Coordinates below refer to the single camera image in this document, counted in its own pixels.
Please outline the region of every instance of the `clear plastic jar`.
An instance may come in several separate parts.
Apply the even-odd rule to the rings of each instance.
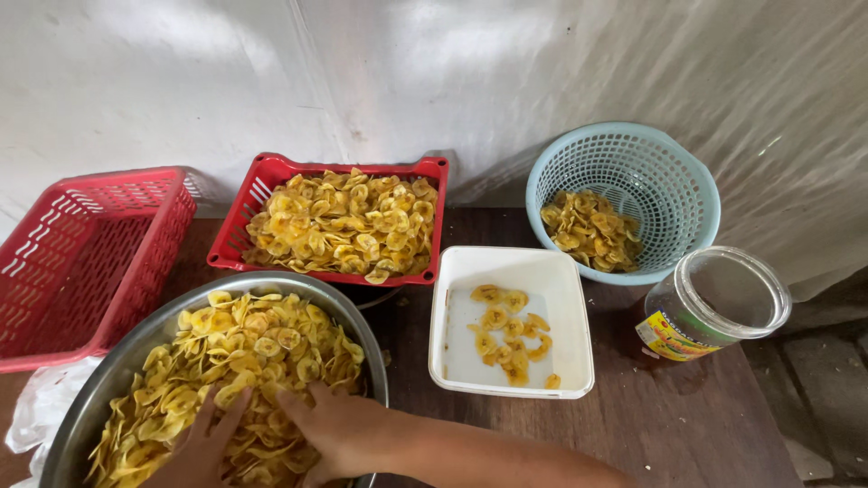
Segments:
[[[696,359],[767,336],[791,309],[789,290],[765,262],[735,247],[705,247],[648,292],[636,344],[644,359]]]

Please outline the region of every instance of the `metal basin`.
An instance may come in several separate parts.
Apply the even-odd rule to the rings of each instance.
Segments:
[[[208,292],[214,290],[233,292],[233,295],[250,292],[259,296],[297,293],[302,299],[310,300],[344,326],[347,335],[365,349],[368,395],[388,406],[383,355],[365,318],[346,296],[303,274],[283,271],[236,274],[185,293],[151,313],[105,357],[63,419],[45,463],[41,488],[83,485],[90,469],[88,455],[99,443],[102,428],[111,415],[109,400],[129,394],[133,373],[141,372],[141,365],[151,349],[174,339],[178,314],[182,310],[207,307]],[[370,488],[373,480],[373,474],[364,475],[356,480],[355,486]]]

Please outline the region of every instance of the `red basket filled with banana chips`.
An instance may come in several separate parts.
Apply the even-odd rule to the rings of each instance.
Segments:
[[[285,269],[379,287],[437,277],[449,162],[398,165],[253,159],[208,263]]]

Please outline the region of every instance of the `jar opening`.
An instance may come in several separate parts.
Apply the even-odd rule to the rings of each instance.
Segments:
[[[675,289],[697,319],[736,339],[765,337],[789,318],[792,298],[765,262],[735,247],[705,247],[675,266]]]

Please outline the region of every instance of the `jar label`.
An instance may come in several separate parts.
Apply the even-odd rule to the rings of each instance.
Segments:
[[[666,320],[660,310],[636,326],[636,333],[649,349],[675,361],[689,361],[720,349],[718,346],[706,346],[688,338]]]

